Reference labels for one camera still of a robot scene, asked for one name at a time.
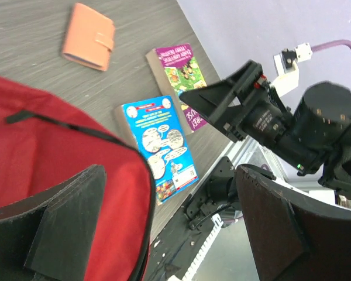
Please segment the purple book cover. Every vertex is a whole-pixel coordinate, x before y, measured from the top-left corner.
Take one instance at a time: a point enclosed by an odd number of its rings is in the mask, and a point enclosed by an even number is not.
[[[207,86],[190,44],[157,48],[156,54],[178,96],[184,91]],[[199,113],[183,102],[179,102],[192,131],[207,123]]]

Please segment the wallet clasp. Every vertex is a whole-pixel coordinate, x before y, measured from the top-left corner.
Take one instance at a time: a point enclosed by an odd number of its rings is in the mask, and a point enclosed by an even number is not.
[[[97,32],[95,41],[99,44],[102,44],[106,47],[110,52],[113,50],[113,39],[105,36],[104,34]]]

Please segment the orange wallet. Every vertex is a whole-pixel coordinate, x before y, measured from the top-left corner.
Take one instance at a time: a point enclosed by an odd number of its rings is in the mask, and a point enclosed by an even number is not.
[[[113,21],[76,3],[66,34],[62,55],[68,60],[105,71],[113,50]]]

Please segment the white label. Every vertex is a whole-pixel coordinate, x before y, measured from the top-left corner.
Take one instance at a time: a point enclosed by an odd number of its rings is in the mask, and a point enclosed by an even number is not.
[[[173,176],[173,183],[176,189],[180,189],[197,177],[195,168],[192,166],[179,174]]]

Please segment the book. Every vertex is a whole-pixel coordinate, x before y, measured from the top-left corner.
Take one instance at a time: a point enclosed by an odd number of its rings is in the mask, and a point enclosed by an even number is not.
[[[198,180],[195,164],[170,96],[123,104],[115,108],[123,136],[152,170],[157,202]]]
[[[184,91],[207,86],[190,44],[156,48],[146,57],[161,93],[172,97],[185,134],[207,124],[199,113],[179,99]]]

